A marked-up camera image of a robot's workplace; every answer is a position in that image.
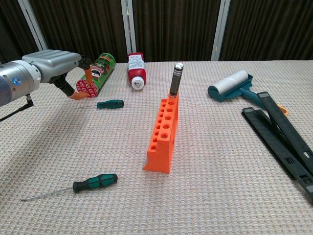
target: table surface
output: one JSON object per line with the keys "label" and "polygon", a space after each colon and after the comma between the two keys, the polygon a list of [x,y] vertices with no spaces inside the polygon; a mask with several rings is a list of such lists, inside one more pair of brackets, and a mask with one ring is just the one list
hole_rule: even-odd
{"label": "table surface", "polygon": [[[71,100],[51,84],[33,92],[34,107],[0,124],[0,234],[313,234],[313,206],[241,115],[258,107],[207,94],[246,70],[251,89],[287,107],[313,148],[313,61],[184,65],[170,174],[142,167],[174,62],[146,63],[142,91],[129,85],[127,64],[117,64],[96,98]],[[67,80],[75,86],[82,75],[74,69]],[[109,99],[124,108],[76,109]],[[1,107],[0,116],[24,103]],[[101,173],[116,173],[117,184],[20,201]]]}

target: brown curtain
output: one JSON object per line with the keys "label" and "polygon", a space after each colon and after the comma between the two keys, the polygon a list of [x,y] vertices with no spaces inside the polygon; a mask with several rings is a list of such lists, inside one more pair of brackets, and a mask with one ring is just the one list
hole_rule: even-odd
{"label": "brown curtain", "polygon": [[220,60],[312,59],[312,0],[231,0]]}
{"label": "brown curtain", "polygon": [[120,0],[30,0],[49,49],[127,61]]}
{"label": "brown curtain", "polygon": [[145,61],[210,60],[220,0],[133,0]]}
{"label": "brown curtain", "polygon": [[0,0],[0,61],[20,60],[38,51],[18,0]]}

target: orange holder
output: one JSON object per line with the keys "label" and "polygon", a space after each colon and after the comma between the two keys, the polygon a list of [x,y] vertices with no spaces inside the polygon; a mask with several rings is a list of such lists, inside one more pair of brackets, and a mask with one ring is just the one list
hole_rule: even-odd
{"label": "orange holder", "polygon": [[178,124],[179,95],[162,99],[147,150],[144,170],[170,173]]}

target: small green screwdriver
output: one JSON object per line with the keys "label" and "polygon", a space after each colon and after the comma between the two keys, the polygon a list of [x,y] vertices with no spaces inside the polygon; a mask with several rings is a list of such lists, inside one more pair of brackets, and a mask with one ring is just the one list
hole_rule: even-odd
{"label": "small green screwdriver", "polygon": [[58,193],[58,192],[63,192],[63,191],[70,190],[70,189],[73,189],[75,193],[78,193],[81,190],[107,187],[116,182],[117,182],[116,174],[101,174],[96,177],[86,179],[83,182],[75,181],[73,183],[73,187],[57,190],[54,192],[46,192],[44,194],[34,196],[34,197],[23,198],[21,201],[26,202],[34,198],[43,197],[43,196],[51,195],[51,194]]}
{"label": "small green screwdriver", "polygon": [[[89,106],[83,106],[83,107],[77,107],[76,109],[91,107],[95,105],[89,105]],[[117,109],[122,108],[124,106],[124,101],[122,99],[111,99],[104,102],[98,102],[97,108],[98,109]]]}

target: green can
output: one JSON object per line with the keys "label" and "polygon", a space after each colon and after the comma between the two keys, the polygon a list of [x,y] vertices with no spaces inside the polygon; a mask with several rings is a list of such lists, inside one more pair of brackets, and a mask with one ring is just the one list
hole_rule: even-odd
{"label": "green can", "polygon": [[96,97],[109,75],[115,68],[115,58],[109,53],[102,53],[99,58],[91,65],[90,70],[86,70],[86,74],[77,81],[76,88],[78,92],[86,92],[89,97]]}

